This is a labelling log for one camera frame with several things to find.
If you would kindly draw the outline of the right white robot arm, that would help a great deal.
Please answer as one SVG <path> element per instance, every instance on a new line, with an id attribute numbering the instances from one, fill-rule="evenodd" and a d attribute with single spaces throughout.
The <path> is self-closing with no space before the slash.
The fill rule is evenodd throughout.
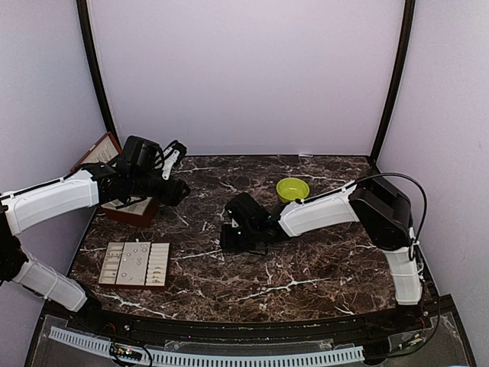
<path id="1" fill-rule="evenodd" d="M 423 267 L 416 259 L 421 230 L 413 227 L 409 197 L 388 177 L 389 173 L 372 174 L 311 198 L 283 203 L 273 211 L 249 193 L 240 193 L 225 205 L 230 221 L 221 228 L 221 249 L 254 252 L 258 244 L 269 246 L 317 229 L 359 222 L 386 256 L 400 305 L 390 314 L 390 325 L 405 332 L 419 319 L 417 304 L 423 294 Z"/>

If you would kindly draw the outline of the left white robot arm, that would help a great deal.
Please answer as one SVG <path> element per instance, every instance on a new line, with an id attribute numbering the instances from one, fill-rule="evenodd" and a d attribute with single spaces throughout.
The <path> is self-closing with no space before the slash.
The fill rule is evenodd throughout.
<path id="1" fill-rule="evenodd" d="M 84 163 L 64 177 L 1 196 L 1 281 L 29 291 L 78 313 L 91 333 L 102 333 L 108 317 L 98 299 L 76 281 L 37 260 L 21 247 L 19 234 L 41 222 L 77 209 L 119 201 L 122 207 L 154 198 L 177 206 L 190 193 L 187 183 L 170 174 L 187 148 L 172 141 L 158 143 L 129 136 L 122 152 L 109 162 Z"/>

